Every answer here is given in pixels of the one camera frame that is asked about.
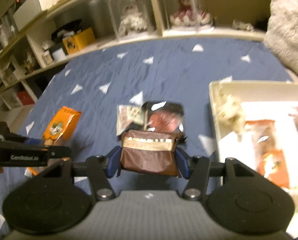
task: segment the jar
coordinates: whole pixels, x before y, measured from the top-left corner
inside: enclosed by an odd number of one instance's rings
[[[108,0],[108,6],[119,41],[151,34],[152,26],[144,0]]]
[[[199,32],[212,28],[205,0],[163,0],[168,29]]]

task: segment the doll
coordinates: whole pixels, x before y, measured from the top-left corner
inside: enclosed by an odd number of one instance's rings
[[[178,0],[179,10],[170,16],[170,22],[174,26],[193,27],[196,25],[196,20],[191,7],[190,0]],[[199,25],[210,23],[211,16],[207,12],[197,12],[197,22]]]
[[[127,36],[130,32],[140,33],[148,28],[147,21],[139,12],[136,1],[130,2],[124,6],[122,17],[118,29],[118,34],[121,37]]]

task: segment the blue bedsheet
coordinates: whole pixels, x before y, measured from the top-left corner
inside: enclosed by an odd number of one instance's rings
[[[134,96],[141,99],[142,92],[143,102],[182,103],[188,135],[184,149],[191,156],[207,156],[212,147],[205,149],[201,138],[212,142],[213,137],[208,85],[228,76],[234,80],[291,80],[281,63],[261,42],[192,38],[120,45],[88,53],[68,63],[54,76],[19,133],[41,138],[54,114],[62,106],[68,106],[82,111],[68,142],[76,155],[75,161],[106,154],[119,145],[115,136],[116,106],[129,104]],[[24,168],[6,168],[0,175],[0,214],[4,197],[26,179],[24,171]],[[110,179],[110,183],[115,191],[135,188],[181,191],[186,181],[123,171],[120,177]],[[88,190],[87,180],[77,184]],[[0,218],[1,237],[9,229],[1,215]]]

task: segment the brown snack bag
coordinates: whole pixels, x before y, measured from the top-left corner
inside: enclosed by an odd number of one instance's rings
[[[120,162],[124,169],[140,173],[178,176],[174,150],[177,134],[129,130],[122,134]]]
[[[289,188],[289,174],[282,150],[277,149],[274,120],[247,121],[245,128],[252,132],[257,172],[274,184]]]
[[[43,140],[45,140],[44,144],[56,146],[64,145],[65,141],[68,141],[74,133],[80,116],[81,112],[63,106],[47,126],[43,134]],[[50,159],[48,166],[57,161],[58,159]],[[33,175],[39,174],[44,169],[46,169],[46,167],[28,167],[28,170],[30,170]]]

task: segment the orange snack bag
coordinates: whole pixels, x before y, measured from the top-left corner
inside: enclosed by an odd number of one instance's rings
[[[282,150],[272,150],[262,156],[257,172],[279,187],[290,188],[289,174]]]
[[[64,145],[68,141],[76,128],[77,122],[81,116],[81,112],[63,106],[47,126],[43,140],[45,145]],[[57,162],[58,159],[50,159],[48,166]],[[28,167],[28,170],[37,175],[42,172],[46,167]]]
[[[252,132],[257,172],[279,187],[290,188],[284,153],[277,146],[275,121],[247,121],[245,127]]]
[[[47,126],[43,139],[51,139],[56,142],[61,138],[68,141],[74,133],[80,115],[81,112],[63,106]]]

